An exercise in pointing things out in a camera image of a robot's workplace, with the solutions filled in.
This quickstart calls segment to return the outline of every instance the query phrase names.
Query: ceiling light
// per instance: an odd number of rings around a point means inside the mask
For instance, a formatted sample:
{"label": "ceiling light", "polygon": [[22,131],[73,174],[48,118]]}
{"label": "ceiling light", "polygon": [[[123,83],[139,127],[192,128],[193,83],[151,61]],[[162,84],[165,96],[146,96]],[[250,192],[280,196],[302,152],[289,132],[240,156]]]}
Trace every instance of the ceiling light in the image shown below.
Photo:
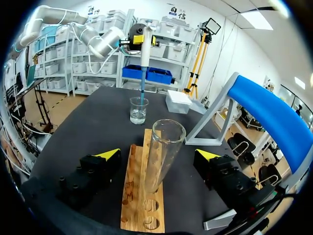
{"label": "ceiling light", "polygon": [[313,73],[311,75],[310,83],[311,83],[311,87],[313,87]]}
{"label": "ceiling light", "polygon": [[301,87],[302,89],[305,90],[305,83],[303,81],[301,81],[299,78],[294,77],[294,81],[296,82],[296,84]]}
{"label": "ceiling light", "polygon": [[281,0],[269,0],[271,5],[285,18],[288,18],[290,15],[290,11],[286,4]]}
{"label": "ceiling light", "polygon": [[269,22],[259,11],[241,13],[241,15],[252,24],[256,29],[273,30]]}

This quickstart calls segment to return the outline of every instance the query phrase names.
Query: glass beaker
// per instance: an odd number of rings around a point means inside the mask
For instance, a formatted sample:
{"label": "glass beaker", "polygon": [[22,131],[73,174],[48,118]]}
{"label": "glass beaker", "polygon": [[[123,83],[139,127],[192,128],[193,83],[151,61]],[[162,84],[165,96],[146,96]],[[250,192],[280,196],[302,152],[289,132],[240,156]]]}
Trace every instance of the glass beaker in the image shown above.
{"label": "glass beaker", "polygon": [[170,119],[156,121],[152,127],[145,188],[155,193],[186,137],[185,128]]}
{"label": "glass beaker", "polygon": [[130,120],[133,124],[143,124],[146,120],[147,105],[149,101],[147,99],[141,99],[140,97],[133,97],[131,101],[131,114]]}

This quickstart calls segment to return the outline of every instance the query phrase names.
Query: wall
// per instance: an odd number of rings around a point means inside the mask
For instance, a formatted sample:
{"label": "wall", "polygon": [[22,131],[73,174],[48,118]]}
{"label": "wall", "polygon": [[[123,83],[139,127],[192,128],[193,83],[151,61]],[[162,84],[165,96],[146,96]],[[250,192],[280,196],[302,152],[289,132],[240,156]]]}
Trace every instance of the wall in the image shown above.
{"label": "wall", "polygon": [[[167,3],[174,3],[177,8],[185,9],[187,14],[186,22],[193,28],[196,28],[199,22],[207,21],[210,17],[222,27],[224,25],[225,18],[222,15],[189,0],[120,0],[118,4],[109,0],[90,0],[75,4],[70,9],[79,11],[82,14],[88,12],[88,6],[90,5],[94,6],[95,9],[100,9],[100,14],[105,14],[113,9],[124,12],[127,12],[128,9],[135,9],[136,17],[161,20],[163,16],[168,15],[170,6]],[[213,36],[212,43],[208,47],[198,82],[200,97],[207,94],[208,89],[206,88],[218,60],[223,35],[225,46],[217,65],[209,99],[213,100],[217,96],[231,74],[236,71],[260,85],[263,84],[265,76],[267,76],[275,84],[274,93],[278,93],[281,80],[272,62],[245,32],[237,26],[234,27],[234,24],[227,20],[225,30],[221,28],[220,32]]]}

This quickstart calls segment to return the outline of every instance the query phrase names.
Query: black table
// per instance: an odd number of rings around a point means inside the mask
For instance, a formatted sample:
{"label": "black table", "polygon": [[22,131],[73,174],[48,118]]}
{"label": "black table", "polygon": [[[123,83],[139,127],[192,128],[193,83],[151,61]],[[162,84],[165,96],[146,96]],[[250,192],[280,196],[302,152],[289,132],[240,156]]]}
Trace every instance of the black table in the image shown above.
{"label": "black table", "polygon": [[[79,159],[120,148],[122,166],[109,188],[98,192],[93,201],[80,210],[83,215],[115,228],[120,227],[121,202],[130,145],[142,146],[145,128],[155,121],[169,118],[181,123],[189,133],[201,114],[190,110],[187,115],[169,113],[165,95],[146,93],[149,100],[143,125],[129,120],[130,97],[139,91],[102,87],[81,103],[60,125],[38,157],[31,177],[58,182],[60,176],[73,172]],[[218,128],[209,121],[200,138],[216,138]],[[221,146],[182,146],[163,181],[165,231],[215,234],[221,229],[204,231],[203,222],[228,210],[214,191],[209,191],[193,167],[195,149],[233,156],[226,141]]]}

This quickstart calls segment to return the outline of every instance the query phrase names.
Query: ceiling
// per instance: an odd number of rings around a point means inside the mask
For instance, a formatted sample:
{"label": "ceiling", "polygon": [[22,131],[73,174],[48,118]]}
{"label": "ceiling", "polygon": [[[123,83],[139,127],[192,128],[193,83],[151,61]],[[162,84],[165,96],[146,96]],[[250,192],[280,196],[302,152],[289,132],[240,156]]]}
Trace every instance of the ceiling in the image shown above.
{"label": "ceiling", "polygon": [[[282,84],[306,102],[313,100],[313,89],[310,85],[313,69],[307,56],[306,46],[291,19],[286,19],[278,11],[271,9],[268,0],[192,1],[220,13],[234,23],[236,22],[236,25],[243,29],[267,54],[278,70]],[[239,14],[257,8],[270,23],[273,31],[255,29]],[[305,91],[295,84],[295,76],[305,82]]]}

